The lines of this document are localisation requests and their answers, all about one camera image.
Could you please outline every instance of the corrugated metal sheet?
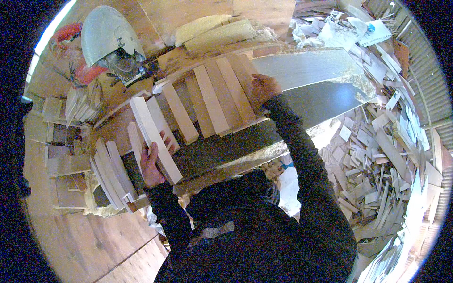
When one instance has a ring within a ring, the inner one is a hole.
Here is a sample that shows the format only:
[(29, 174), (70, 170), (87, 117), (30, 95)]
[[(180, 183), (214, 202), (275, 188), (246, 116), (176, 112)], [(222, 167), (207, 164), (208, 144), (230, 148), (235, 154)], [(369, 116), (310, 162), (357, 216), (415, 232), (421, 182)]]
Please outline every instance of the corrugated metal sheet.
[[(397, 22), (397, 30), (399, 33), (411, 21), (406, 30), (400, 34), (398, 38), (400, 41), (408, 45), (410, 50), (409, 63), (414, 72), (414, 76), (419, 82), (419, 86), (424, 95), (426, 106), (428, 108), (431, 122), (435, 122), (452, 115), (452, 105), (449, 98), (448, 88), (444, 81), (443, 73), (439, 67), (437, 58), (431, 45), (414, 18), (408, 15), (406, 8), (403, 8), (397, 1), (395, 6), (390, 6), (390, 0), (367, 0), (365, 4), (370, 8), (371, 12), (375, 15), (376, 19), (382, 17), (388, 9), (389, 13), (395, 13), (395, 21)], [(419, 89), (415, 83), (412, 74), (409, 72), (408, 81), (415, 92), (415, 99), (417, 107), (422, 111), (423, 117), (420, 117), (422, 125), (428, 124), (428, 116), (423, 105)], [(453, 152), (453, 123), (436, 128), (442, 139), (443, 145), (450, 153)], [(430, 140), (429, 130), (426, 131), (428, 140)], [(453, 167), (443, 170), (442, 188), (447, 189), (446, 192), (441, 193), (439, 203), (436, 210), (435, 223), (442, 223), (443, 216), (448, 208), (448, 203), (451, 197), (451, 189), (453, 182)], [(428, 254), (432, 244), (437, 238), (439, 232), (438, 225), (429, 227), (426, 233), (420, 254), (417, 255), (417, 260), (421, 261)]]

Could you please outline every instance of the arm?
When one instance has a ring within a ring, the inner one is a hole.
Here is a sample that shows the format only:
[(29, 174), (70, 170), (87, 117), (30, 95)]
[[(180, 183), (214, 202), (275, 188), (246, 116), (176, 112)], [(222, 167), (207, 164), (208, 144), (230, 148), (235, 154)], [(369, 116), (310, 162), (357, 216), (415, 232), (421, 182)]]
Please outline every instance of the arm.
[[(162, 131), (160, 136), (164, 137), (164, 135), (165, 133)], [(168, 146), (170, 139), (167, 138), (164, 143)], [(172, 145), (169, 149), (170, 154), (173, 153), (173, 150), (174, 146)], [(190, 240), (189, 236), (192, 229), (190, 228), (189, 217), (179, 205), (178, 197), (173, 194), (173, 187), (156, 167), (157, 143), (152, 143), (149, 155), (148, 151), (148, 146), (144, 143), (140, 160), (143, 179), (146, 184), (144, 191), (152, 206), (153, 213), (157, 215), (157, 222), (162, 224), (171, 249), (181, 250)]]
[(256, 95), (263, 97), (263, 106), (270, 111), (297, 171), (302, 231), (298, 238), (305, 249), (313, 253), (313, 261), (319, 263), (321, 273), (326, 276), (335, 274), (335, 281), (346, 279), (356, 256), (357, 244), (346, 217), (332, 197), (332, 183), (328, 180), (324, 163), (304, 129), (302, 118), (291, 110), (281, 88), (270, 87), (269, 91), (269, 85), (278, 85), (275, 79), (253, 76), (258, 78), (254, 80)]

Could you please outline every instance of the sleeve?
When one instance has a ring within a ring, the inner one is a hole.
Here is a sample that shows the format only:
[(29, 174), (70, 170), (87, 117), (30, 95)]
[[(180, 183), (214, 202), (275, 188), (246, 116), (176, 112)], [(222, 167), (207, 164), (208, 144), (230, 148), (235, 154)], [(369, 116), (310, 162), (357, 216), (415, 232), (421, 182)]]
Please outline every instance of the sleeve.
[(169, 182), (156, 187), (145, 188), (146, 196), (162, 225), (172, 251), (184, 249), (190, 241), (192, 229), (189, 217), (178, 203), (178, 197), (173, 194)]
[(346, 278), (347, 270), (354, 264), (357, 244), (346, 217), (332, 196), (332, 183), (318, 150), (306, 133), (302, 118), (291, 110), (283, 94), (271, 98), (263, 106), (270, 111), (277, 133), (287, 144), (298, 175), (299, 225), (303, 231), (298, 238), (308, 245), (314, 254), (313, 260), (319, 257), (318, 262), (323, 264), (318, 268), (325, 274)]

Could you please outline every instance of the saw blade guard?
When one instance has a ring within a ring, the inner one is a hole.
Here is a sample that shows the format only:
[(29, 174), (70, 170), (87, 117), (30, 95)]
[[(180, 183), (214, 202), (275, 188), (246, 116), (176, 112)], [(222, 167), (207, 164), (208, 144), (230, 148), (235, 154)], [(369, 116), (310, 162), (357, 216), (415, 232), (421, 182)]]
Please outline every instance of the saw blade guard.
[(134, 29), (120, 12), (110, 6), (98, 6), (88, 14), (83, 22), (81, 41), (83, 56), (90, 67), (119, 48), (139, 62), (145, 60)]

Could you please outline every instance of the wooden floor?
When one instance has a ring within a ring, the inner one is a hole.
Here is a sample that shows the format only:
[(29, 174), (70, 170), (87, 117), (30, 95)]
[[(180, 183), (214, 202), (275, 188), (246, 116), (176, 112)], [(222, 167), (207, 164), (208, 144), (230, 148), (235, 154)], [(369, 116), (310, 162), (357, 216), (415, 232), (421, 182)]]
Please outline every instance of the wooden floor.
[(167, 253), (140, 213), (111, 218), (55, 210), (44, 167), (45, 124), (25, 121), (24, 176), (32, 228), (63, 282), (152, 282)]

